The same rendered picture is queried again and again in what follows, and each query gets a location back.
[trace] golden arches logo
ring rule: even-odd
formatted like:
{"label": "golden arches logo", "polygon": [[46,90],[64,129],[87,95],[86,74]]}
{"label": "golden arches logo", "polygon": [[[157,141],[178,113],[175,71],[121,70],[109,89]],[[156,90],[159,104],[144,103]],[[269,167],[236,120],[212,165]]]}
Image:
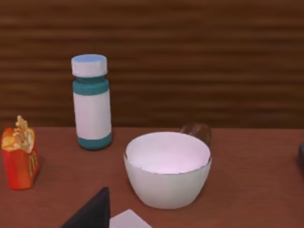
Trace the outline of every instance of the golden arches logo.
{"label": "golden arches logo", "polygon": [[29,164],[29,174],[32,177],[33,176],[33,171],[35,170],[35,167],[38,165],[38,159],[37,159],[37,154],[36,151],[33,150],[32,155],[29,157],[28,160]]}

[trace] white card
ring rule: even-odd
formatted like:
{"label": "white card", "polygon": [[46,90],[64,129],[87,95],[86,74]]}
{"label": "white card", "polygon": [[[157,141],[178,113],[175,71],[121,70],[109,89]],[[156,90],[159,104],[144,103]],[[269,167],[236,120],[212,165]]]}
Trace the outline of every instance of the white card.
{"label": "white card", "polygon": [[142,218],[128,209],[110,219],[110,228],[152,228]]}

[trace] white bottle cap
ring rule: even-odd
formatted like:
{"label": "white bottle cap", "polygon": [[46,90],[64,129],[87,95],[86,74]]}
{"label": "white bottle cap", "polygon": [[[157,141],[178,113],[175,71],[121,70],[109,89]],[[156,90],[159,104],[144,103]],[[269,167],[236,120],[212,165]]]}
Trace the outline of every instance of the white bottle cap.
{"label": "white bottle cap", "polygon": [[76,77],[100,77],[107,74],[106,57],[96,54],[79,55],[72,58],[72,74]]}

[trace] black object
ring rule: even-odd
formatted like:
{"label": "black object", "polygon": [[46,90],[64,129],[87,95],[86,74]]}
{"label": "black object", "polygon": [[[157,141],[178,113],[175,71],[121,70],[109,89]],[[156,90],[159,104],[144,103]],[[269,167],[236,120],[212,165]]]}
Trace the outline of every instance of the black object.
{"label": "black object", "polygon": [[299,146],[299,160],[304,165],[304,143],[301,143]]}
{"label": "black object", "polygon": [[109,228],[110,193],[103,188],[61,228]]}

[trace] wooden wall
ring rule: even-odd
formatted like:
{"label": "wooden wall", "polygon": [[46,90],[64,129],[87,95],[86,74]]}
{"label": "wooden wall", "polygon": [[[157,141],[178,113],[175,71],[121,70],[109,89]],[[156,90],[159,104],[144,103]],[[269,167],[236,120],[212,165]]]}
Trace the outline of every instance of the wooden wall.
{"label": "wooden wall", "polygon": [[108,57],[115,126],[304,127],[304,2],[2,0],[0,125],[74,125],[70,59]]}

